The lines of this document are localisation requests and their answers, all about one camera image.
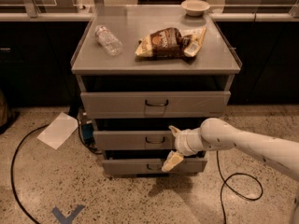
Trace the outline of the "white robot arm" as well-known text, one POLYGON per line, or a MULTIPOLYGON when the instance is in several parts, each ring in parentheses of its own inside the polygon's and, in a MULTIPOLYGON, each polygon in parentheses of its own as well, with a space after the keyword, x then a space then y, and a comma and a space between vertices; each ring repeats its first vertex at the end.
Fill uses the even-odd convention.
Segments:
POLYGON ((239 130, 229 123, 209 118, 196 129, 180 130, 170 126, 175 137, 175 151, 168 154, 163 172, 169 172, 185 157, 201 151, 219 151, 233 147, 258 161, 299 181, 299 143, 239 130))

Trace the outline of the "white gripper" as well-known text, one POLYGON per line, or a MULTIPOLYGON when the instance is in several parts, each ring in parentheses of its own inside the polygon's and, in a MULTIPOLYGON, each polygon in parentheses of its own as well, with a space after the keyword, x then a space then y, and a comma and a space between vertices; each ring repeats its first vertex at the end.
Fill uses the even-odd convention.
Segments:
POLYGON ((189 157, 206 150, 199 128, 181 131, 179 128, 170 125, 169 130, 175 137, 176 151, 171 150, 168 154, 162 166, 163 172, 169 172, 183 162, 184 156, 189 157))

